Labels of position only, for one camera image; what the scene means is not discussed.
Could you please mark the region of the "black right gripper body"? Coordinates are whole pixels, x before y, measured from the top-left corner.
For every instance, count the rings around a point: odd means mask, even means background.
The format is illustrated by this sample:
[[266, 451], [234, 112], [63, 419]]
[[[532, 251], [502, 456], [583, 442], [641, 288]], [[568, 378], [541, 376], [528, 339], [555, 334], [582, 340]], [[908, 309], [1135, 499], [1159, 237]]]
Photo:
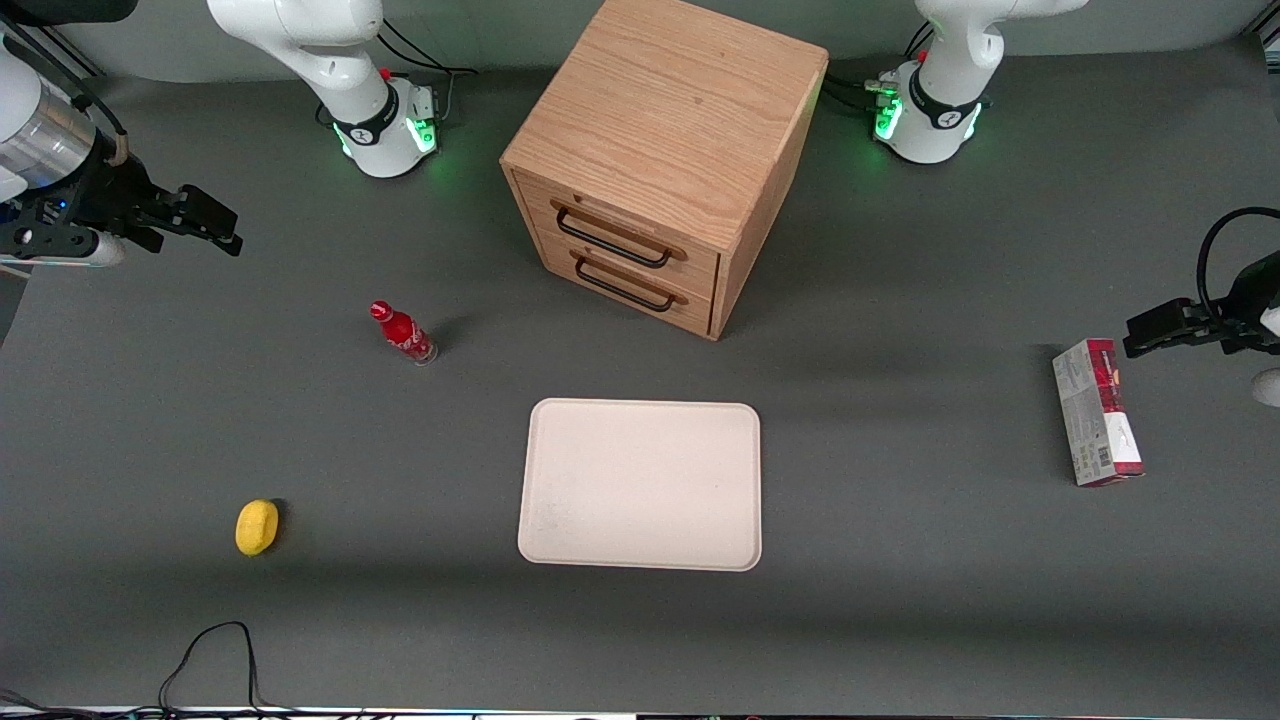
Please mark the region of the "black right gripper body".
[[4, 263], [120, 263], [125, 242], [150, 252], [150, 223], [175, 219], [174, 195], [136, 158], [109, 165], [101, 145], [67, 178], [3, 201]]

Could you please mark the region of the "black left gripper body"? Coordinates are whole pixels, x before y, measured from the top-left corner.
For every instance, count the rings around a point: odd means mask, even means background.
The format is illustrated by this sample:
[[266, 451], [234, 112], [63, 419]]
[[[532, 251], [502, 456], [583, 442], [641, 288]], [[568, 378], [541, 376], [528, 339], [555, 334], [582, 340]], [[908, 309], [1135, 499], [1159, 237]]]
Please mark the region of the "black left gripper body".
[[1196, 290], [1208, 327], [1206, 340], [1220, 343], [1226, 355], [1253, 350], [1277, 356], [1279, 255], [1245, 266], [1217, 300], [1208, 296], [1207, 264], [1204, 254], [1197, 258]]

